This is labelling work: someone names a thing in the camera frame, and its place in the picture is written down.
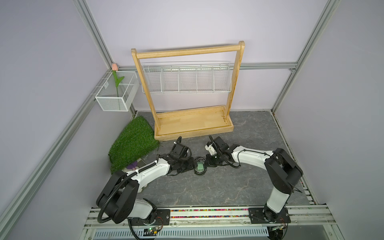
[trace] wooden base tray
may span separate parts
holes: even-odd
[[[155,139],[160,141],[232,132],[233,123],[228,116],[224,121],[225,106],[194,108],[158,113],[160,130],[155,125]]]

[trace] purple object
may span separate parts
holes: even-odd
[[[137,161],[134,161],[133,163],[131,163],[130,165],[127,166],[127,169],[132,169],[136,166],[137,166]]]

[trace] wooden frame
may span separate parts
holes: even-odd
[[[139,74],[143,89],[147,96],[149,107],[155,120],[155,139],[166,141],[182,137],[197,137],[208,134],[232,132],[233,123],[229,117],[231,110],[233,95],[235,93],[237,77],[240,70],[241,60],[245,48],[244,41],[240,41],[237,45],[214,46],[208,48],[191,48],[170,51],[156,51],[138,53],[135,48],[132,49],[132,57],[135,62],[137,72]],[[140,59],[145,58],[163,58],[172,56],[185,56],[206,53],[223,53],[236,51],[236,59],[233,67],[231,91],[228,93],[227,104],[224,106],[213,106],[206,108],[195,108],[188,110],[180,110],[167,113],[156,113],[153,105],[151,93],[145,79],[144,71],[140,63]]]

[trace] black mounting plate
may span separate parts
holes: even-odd
[[[260,223],[269,223],[264,220],[264,213],[263,213],[263,207],[250,207],[248,208],[249,212],[249,218],[251,219],[252,224],[260,224]],[[278,219],[276,220],[276,223],[283,223],[283,221],[280,219],[280,217],[283,219],[285,223],[290,223],[291,218],[288,215],[288,209],[284,207],[278,216]]]
[[[155,216],[155,222],[151,225],[169,225],[169,219],[170,219],[170,210],[169,209],[157,209],[156,210],[156,216]],[[147,226],[144,224],[143,219],[138,217],[133,217],[131,219],[132,226]]]

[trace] wire basket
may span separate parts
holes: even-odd
[[[115,78],[111,72],[95,98],[103,111],[126,112],[129,110],[140,84],[136,72],[116,71],[116,75],[118,78],[124,76],[117,90]]]
[[[231,91],[229,62],[143,63],[143,70],[151,93]]]

